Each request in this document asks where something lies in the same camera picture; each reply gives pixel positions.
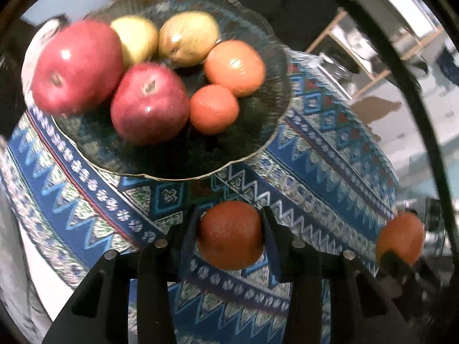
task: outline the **yellow pear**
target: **yellow pear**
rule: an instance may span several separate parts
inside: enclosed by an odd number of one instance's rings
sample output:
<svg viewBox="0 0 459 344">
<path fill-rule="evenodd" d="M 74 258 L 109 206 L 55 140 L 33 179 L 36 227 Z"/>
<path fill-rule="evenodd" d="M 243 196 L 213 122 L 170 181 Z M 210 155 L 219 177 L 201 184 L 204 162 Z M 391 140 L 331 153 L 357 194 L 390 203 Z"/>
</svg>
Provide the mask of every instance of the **yellow pear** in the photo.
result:
<svg viewBox="0 0 459 344">
<path fill-rule="evenodd" d="M 206 59 L 219 38 L 219 25 L 209 13 L 179 13 L 159 31 L 159 54 L 178 64 L 194 66 Z"/>
<path fill-rule="evenodd" d="M 110 26 L 121 40 L 126 70 L 132 65 L 147 61 L 155 54 L 158 48 L 158 30 L 150 20 L 126 15 L 115 19 Z"/>
</svg>

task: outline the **screw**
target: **screw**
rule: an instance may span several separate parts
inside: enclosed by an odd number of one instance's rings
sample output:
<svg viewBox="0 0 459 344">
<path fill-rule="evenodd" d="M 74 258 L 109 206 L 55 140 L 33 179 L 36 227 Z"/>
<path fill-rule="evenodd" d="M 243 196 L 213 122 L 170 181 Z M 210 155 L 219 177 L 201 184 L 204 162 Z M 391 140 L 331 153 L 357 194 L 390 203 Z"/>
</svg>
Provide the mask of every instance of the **screw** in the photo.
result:
<svg viewBox="0 0 459 344">
<path fill-rule="evenodd" d="M 301 239 L 293 239 L 291 244 L 295 248 L 304 248 L 306 245 L 306 243 L 304 243 Z"/>
<path fill-rule="evenodd" d="M 354 260 L 355 259 L 355 252 L 351 251 L 350 249 L 346 249 L 343 252 L 343 256 L 348 260 Z"/>
<path fill-rule="evenodd" d="M 164 248 L 164 247 L 167 247 L 168 245 L 168 242 L 166 239 L 158 239 L 156 242 L 155 242 L 155 247 L 156 248 Z"/>
<path fill-rule="evenodd" d="M 116 257 L 116 251 L 114 249 L 109 249 L 107 252 L 105 252 L 104 257 L 107 260 L 112 260 Z"/>
</svg>

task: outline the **tangerine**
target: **tangerine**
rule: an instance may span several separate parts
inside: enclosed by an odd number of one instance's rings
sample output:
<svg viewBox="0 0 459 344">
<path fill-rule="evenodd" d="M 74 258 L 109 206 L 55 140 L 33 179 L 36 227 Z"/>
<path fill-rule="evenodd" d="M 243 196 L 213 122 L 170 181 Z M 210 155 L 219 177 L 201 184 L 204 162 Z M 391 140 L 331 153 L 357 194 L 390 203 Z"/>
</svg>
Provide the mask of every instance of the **tangerine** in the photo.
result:
<svg viewBox="0 0 459 344">
<path fill-rule="evenodd" d="M 201 219 L 197 242 L 200 253 L 213 266 L 245 269 L 263 253 L 261 216 L 244 202 L 217 204 Z"/>
<path fill-rule="evenodd" d="M 190 122 L 202 134 L 223 132 L 239 115 L 239 103 L 228 89 L 207 85 L 190 100 Z"/>
<path fill-rule="evenodd" d="M 376 240 L 376 261 L 383 254 L 394 251 L 407 264 L 413 266 L 424 248 L 424 225 L 413 213 L 402 212 L 384 226 Z"/>
<path fill-rule="evenodd" d="M 247 97 L 263 84 L 266 65 L 244 41 L 228 40 L 212 49 L 204 72 L 210 82 L 228 88 L 236 97 Z"/>
</svg>

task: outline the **glass bowl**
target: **glass bowl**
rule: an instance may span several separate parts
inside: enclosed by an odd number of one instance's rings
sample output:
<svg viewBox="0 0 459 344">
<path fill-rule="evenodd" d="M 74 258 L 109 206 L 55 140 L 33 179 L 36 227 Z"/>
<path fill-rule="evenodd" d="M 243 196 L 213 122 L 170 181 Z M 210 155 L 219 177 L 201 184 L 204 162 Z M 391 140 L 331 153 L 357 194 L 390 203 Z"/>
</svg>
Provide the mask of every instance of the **glass bowl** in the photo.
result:
<svg viewBox="0 0 459 344">
<path fill-rule="evenodd" d="M 264 84 L 251 96 L 239 99 L 238 119 L 215 136 L 204 136 L 188 124 L 171 141 L 139 147 L 118 136 L 109 104 L 84 115 L 55 117 L 60 131 L 91 164 L 121 175 L 169 181 L 198 179 L 254 156 L 274 138 L 291 99 L 288 56 L 267 21 L 237 0 L 117 0 L 87 18 L 110 23 L 124 15 L 140 15 L 161 27 L 171 16 L 191 10 L 212 14 L 222 41 L 238 39 L 254 47 L 266 64 Z M 201 64 L 187 68 L 168 65 L 180 75 L 190 97 L 208 84 Z"/>
</svg>

